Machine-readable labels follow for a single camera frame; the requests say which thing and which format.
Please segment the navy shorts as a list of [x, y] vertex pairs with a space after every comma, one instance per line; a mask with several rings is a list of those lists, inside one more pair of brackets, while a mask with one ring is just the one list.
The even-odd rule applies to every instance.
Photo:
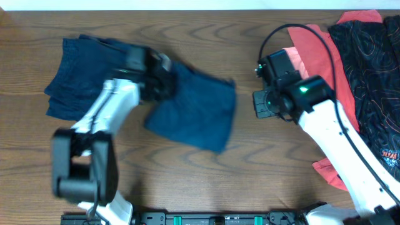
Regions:
[[64, 38], [59, 69], [45, 88], [48, 116], [80, 120], [95, 102], [109, 73], [126, 63], [133, 44], [87, 35]]
[[221, 153], [226, 149], [236, 110], [236, 84], [191, 69], [172, 65], [177, 78], [175, 95], [148, 115], [144, 127], [180, 143]]

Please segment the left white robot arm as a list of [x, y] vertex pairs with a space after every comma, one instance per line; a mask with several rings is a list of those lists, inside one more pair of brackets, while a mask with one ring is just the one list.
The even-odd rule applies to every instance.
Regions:
[[113, 139], [141, 101], [174, 95], [170, 69], [116, 69], [88, 112], [71, 128], [59, 128], [52, 140], [52, 192], [86, 210], [81, 224], [137, 224], [133, 205], [118, 191]]

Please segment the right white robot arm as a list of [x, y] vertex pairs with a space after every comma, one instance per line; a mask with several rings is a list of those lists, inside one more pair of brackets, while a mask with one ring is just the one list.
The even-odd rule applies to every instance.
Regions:
[[265, 82], [253, 93], [258, 118], [294, 121], [315, 141], [345, 184], [354, 209], [317, 204], [296, 224], [399, 224], [399, 182], [378, 162], [320, 76]]

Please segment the red orange shorts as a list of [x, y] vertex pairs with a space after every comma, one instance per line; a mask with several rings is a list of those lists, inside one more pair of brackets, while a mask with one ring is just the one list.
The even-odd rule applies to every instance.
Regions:
[[[342, 14], [338, 23], [349, 21], [382, 23], [383, 19], [376, 10], [349, 11]], [[337, 98], [342, 104], [352, 126], [358, 131], [359, 124], [356, 119], [355, 101], [348, 80], [344, 74], [339, 51], [329, 33], [321, 31], [320, 27], [316, 24], [310, 24], [309, 27], [324, 39], [331, 51], [336, 71], [336, 81], [338, 83]], [[287, 47], [285, 51], [294, 68], [300, 72], [301, 77], [306, 79], [314, 75], [320, 75], [330, 87], [333, 87], [331, 63], [329, 62], [328, 53], [322, 42], [313, 33], [300, 27], [289, 28], [288, 32], [294, 46]], [[329, 185], [342, 189], [343, 191], [348, 190], [329, 159], [324, 158], [314, 162], [312, 166]]]

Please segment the folded navy shorts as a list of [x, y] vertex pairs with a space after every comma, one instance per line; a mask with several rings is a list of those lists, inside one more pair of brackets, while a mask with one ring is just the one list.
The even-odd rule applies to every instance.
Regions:
[[126, 63], [133, 44], [87, 35], [64, 38], [59, 69], [45, 88], [48, 116], [80, 120], [95, 102], [109, 73]]

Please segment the black patterned shorts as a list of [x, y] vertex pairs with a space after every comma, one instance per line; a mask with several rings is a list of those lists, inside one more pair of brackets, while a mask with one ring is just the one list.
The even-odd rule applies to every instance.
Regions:
[[355, 99], [360, 136], [399, 179], [399, 16], [344, 22], [329, 33]]

